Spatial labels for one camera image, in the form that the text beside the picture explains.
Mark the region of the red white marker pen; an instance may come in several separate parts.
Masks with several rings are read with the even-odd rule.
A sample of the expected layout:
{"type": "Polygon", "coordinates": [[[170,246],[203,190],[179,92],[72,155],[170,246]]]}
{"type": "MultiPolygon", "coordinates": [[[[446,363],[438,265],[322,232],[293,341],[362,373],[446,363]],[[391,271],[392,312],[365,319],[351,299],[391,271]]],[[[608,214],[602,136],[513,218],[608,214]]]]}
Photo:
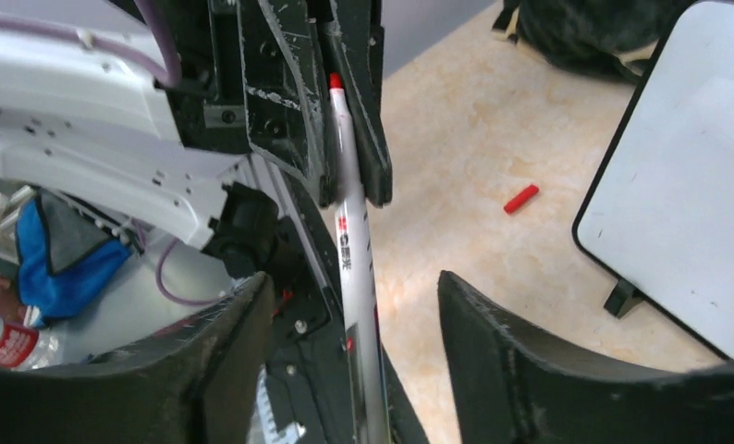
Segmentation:
{"type": "Polygon", "coordinates": [[[368,210],[344,83],[329,75],[336,129],[336,249],[349,361],[354,441],[392,442],[368,210]]]}

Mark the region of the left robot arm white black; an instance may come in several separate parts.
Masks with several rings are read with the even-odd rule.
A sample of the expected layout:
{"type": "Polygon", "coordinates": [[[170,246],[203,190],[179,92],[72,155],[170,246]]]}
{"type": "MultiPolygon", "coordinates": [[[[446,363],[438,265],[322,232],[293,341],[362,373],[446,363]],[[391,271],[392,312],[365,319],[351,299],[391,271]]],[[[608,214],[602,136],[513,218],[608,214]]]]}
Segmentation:
{"type": "Polygon", "coordinates": [[[277,206],[173,153],[257,154],[326,208],[345,177],[329,89],[340,79],[367,197],[391,200],[380,2],[110,1],[114,12],[141,31],[0,5],[0,179],[141,219],[241,278],[275,260],[277,206]]]}

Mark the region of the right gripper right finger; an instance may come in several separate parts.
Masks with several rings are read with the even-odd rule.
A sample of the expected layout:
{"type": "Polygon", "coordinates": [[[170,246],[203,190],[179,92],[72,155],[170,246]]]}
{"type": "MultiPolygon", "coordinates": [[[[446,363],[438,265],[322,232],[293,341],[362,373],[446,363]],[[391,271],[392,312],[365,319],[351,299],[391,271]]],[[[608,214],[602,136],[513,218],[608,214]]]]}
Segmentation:
{"type": "Polygon", "coordinates": [[[457,274],[440,326],[466,443],[734,443],[734,361],[674,373],[566,341],[457,274]]]}

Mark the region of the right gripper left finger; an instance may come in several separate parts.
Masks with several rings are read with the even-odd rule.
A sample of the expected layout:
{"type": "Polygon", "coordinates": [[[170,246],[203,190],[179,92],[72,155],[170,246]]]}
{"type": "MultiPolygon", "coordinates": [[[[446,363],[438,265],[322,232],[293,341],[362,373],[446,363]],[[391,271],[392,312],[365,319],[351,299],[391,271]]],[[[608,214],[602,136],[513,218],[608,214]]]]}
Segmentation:
{"type": "Polygon", "coordinates": [[[272,335],[259,273],[189,326],[89,364],[0,369],[0,443],[244,443],[272,335]]]}

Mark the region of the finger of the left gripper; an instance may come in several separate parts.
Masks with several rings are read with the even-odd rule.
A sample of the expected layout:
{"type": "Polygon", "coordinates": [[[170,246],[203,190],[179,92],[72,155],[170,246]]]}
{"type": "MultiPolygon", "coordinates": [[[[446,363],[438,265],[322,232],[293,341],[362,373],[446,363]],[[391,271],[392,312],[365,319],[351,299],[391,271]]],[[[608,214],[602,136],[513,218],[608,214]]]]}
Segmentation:
{"type": "Polygon", "coordinates": [[[241,1],[239,44],[251,149],[326,208],[336,165],[324,63],[304,1],[241,1]]]}
{"type": "Polygon", "coordinates": [[[326,4],[332,15],[324,24],[326,65],[339,74],[347,93],[366,197],[382,207],[393,197],[393,171],[380,115],[385,43],[381,3],[330,0],[326,4]]]}

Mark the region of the red marker cap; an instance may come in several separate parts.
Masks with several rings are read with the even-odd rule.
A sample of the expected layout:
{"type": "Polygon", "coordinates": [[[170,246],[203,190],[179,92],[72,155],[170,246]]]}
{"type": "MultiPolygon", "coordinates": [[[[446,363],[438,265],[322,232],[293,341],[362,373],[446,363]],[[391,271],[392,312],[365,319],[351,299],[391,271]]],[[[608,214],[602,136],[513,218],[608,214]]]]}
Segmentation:
{"type": "Polygon", "coordinates": [[[530,199],[539,192],[539,190],[539,187],[535,184],[528,185],[505,203],[503,207],[504,212],[507,215],[513,215],[519,211],[523,205],[529,202],[530,199]]]}

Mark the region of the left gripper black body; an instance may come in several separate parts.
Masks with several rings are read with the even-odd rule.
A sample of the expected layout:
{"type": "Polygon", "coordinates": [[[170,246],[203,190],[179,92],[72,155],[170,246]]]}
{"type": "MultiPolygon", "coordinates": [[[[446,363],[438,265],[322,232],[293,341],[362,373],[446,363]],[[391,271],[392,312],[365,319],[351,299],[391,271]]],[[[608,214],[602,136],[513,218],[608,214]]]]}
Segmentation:
{"type": "MultiPolygon", "coordinates": [[[[182,140],[220,153],[251,149],[242,78],[238,5],[241,1],[163,1],[159,7],[177,46],[182,80],[169,98],[182,140]]],[[[315,20],[324,63],[324,24],[332,19],[328,1],[304,1],[315,20]]]]}

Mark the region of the white whiteboard black frame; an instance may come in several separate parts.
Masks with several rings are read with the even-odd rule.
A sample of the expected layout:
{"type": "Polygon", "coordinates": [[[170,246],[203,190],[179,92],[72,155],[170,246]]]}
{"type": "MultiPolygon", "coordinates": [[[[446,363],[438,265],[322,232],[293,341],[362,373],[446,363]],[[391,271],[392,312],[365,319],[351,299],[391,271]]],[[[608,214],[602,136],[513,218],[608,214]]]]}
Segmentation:
{"type": "Polygon", "coordinates": [[[660,43],[572,235],[734,359],[734,1],[695,3],[660,43]]]}

